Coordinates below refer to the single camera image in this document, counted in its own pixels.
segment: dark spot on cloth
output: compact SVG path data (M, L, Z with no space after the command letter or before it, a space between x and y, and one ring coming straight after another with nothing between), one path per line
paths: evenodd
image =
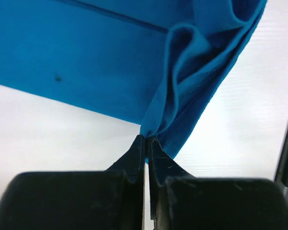
M54 77L54 80L55 81L62 81L62 78L58 74L56 74Z

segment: white surface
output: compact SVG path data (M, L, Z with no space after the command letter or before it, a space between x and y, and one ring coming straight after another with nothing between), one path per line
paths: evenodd
M176 160L196 176L272 179L287 122L288 0L270 0ZM138 125L0 86L0 196L20 172L103 170L138 132ZM145 193L151 230L148 184Z

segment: blue fabric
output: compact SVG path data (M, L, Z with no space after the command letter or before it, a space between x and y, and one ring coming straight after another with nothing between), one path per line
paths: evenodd
M174 158L266 0L0 0L0 84L141 124Z

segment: blue towel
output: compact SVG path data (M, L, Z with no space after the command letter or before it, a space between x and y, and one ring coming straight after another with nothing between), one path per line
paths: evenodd
M266 0L0 0L0 84L126 121L174 158Z

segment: wrinkled fabric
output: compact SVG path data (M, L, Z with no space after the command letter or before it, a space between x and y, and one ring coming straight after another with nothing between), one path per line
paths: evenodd
M174 158L266 0L1 0L0 84L141 125Z

